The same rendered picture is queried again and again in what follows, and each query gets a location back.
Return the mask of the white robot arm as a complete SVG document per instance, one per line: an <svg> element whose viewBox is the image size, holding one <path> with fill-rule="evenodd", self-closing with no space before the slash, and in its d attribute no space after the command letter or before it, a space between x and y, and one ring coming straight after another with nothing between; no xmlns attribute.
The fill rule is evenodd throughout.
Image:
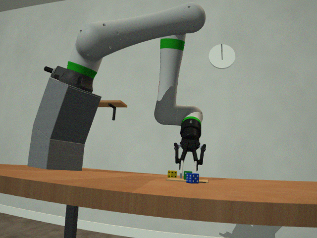
<svg viewBox="0 0 317 238"><path fill-rule="evenodd" d="M205 20L204 9L197 3L188 2L146 15L91 22L79 31L67 69L45 66L44 71L51 73L51 78L92 93L93 80L103 57L160 38L160 76L155 119L163 125L181 126L181 137L184 129L195 128L200 138L202 111L196 106L177 105L176 94L186 33L199 31Z"/></svg>

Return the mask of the blue die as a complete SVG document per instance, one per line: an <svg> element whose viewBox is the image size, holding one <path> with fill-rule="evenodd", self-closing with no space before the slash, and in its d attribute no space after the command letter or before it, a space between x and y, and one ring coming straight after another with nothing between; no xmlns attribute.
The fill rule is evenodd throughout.
<svg viewBox="0 0 317 238"><path fill-rule="evenodd" d="M199 183L199 174L187 173L186 174L187 183Z"/></svg>

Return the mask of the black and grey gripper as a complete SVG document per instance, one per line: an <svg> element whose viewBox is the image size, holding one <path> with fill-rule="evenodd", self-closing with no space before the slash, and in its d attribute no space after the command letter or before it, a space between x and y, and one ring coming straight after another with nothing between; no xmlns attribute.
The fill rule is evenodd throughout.
<svg viewBox="0 0 317 238"><path fill-rule="evenodd" d="M183 149L182 155L180 159L178 158L178 149ZM196 150L200 148L201 154L200 159L198 160L197 152ZM174 143L174 149L175 149L175 163L179 163L179 170L180 170L180 179L182 179L183 174L183 163L186 157L187 152L192 152L193 158L194 158L194 173L198 171L198 165L203 164L203 157L204 152L206 150L206 144L201 145L199 142L199 132L192 127L186 128L182 132L182 139L180 143Z"/></svg>

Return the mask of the yellow die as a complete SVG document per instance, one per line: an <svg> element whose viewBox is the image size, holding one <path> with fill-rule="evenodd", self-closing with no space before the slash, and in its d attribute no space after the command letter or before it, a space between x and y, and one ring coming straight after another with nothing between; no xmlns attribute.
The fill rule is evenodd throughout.
<svg viewBox="0 0 317 238"><path fill-rule="evenodd" d="M177 178L177 171L168 171L168 178Z"/></svg>

